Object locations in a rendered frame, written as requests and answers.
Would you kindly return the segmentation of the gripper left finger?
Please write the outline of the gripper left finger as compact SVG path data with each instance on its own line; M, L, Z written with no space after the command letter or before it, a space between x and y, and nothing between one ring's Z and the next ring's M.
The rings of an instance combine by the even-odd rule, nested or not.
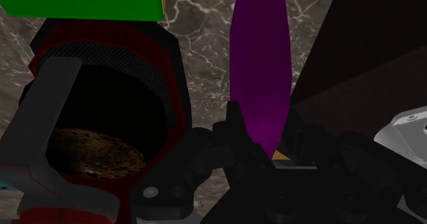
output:
M225 168L232 186L242 180L245 194L266 213L274 171L263 148L248 136L240 106L227 103L227 117L211 130L191 129L130 192L135 219L184 219L194 210L194 192L214 169Z

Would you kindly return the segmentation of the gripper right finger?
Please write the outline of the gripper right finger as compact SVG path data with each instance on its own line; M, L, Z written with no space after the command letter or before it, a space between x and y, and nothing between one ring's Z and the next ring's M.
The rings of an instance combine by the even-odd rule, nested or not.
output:
M337 218L427 218L427 169L376 141L290 115L282 142L294 166L318 170Z

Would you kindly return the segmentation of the purple spindle-shaped object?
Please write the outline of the purple spindle-shaped object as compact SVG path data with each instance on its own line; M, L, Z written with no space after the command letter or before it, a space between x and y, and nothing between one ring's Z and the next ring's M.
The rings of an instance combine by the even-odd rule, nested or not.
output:
M292 87L286 0L235 0L229 73L230 98L239 103L249 136L272 157Z

